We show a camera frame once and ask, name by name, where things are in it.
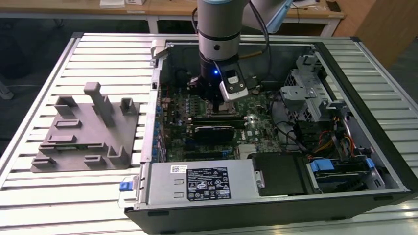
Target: sheet metal panel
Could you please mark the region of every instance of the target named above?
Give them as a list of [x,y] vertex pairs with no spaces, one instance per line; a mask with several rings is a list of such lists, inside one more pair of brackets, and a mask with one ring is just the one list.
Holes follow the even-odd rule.
[[[48,95],[31,121],[32,128],[24,133],[19,148],[12,153],[11,171],[0,190],[0,234],[118,234],[143,235],[141,228],[123,215],[118,206],[119,181],[139,173],[138,167],[127,170],[80,171],[32,174],[31,161],[47,134],[56,111],[51,107],[60,94],[75,94],[78,102],[91,102],[82,95],[82,85],[89,81],[103,84],[111,102],[131,97],[141,102],[141,112],[147,112],[153,69],[150,45],[157,38],[195,39],[191,35],[94,34],[80,39],[79,47],[64,61],[64,69],[55,77]],[[243,39],[262,41],[259,36]],[[324,41],[337,62],[353,82],[366,105],[372,109],[390,139],[418,173],[418,114],[406,95],[396,88],[393,78],[380,72],[368,56],[349,38],[271,37],[273,41]],[[332,84],[336,96],[341,97]],[[146,119],[139,119],[133,164],[138,165],[143,145]],[[210,234],[416,234],[418,201],[385,206],[341,221],[320,221],[199,232]]]

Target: paper on desk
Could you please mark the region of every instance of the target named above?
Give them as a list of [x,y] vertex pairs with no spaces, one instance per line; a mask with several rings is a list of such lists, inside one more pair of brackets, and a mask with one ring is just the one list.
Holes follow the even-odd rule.
[[304,1],[296,1],[293,3],[297,8],[304,8],[305,6],[316,5],[318,4],[316,0],[304,0]]
[[125,0],[101,0],[101,8],[125,8]]

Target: blue latch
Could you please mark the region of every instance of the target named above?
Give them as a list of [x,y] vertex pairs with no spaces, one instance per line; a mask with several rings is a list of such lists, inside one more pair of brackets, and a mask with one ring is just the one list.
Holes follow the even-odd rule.
[[129,191],[134,191],[134,182],[121,182],[119,184],[119,191],[121,192],[129,192]]
[[369,168],[373,169],[374,168],[374,162],[373,162],[372,158],[366,158],[366,163],[368,163]]
[[334,170],[334,165],[330,159],[318,159],[314,160],[312,163],[313,172],[321,170]]

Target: wooden desk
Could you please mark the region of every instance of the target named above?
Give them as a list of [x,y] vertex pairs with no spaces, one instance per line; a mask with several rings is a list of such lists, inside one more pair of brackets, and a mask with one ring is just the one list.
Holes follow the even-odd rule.
[[[158,33],[159,20],[190,20],[194,0],[147,0],[145,5],[101,9],[101,0],[0,0],[0,17],[44,19],[147,20],[150,32]],[[321,36],[332,36],[345,14],[329,10],[290,9],[286,23],[326,24]]]

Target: white sticker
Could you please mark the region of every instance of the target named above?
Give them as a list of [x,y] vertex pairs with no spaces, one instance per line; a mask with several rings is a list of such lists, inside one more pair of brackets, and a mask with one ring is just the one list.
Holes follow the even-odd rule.
[[145,14],[145,11],[126,11],[127,13]]
[[187,165],[173,165],[170,173],[186,173]]

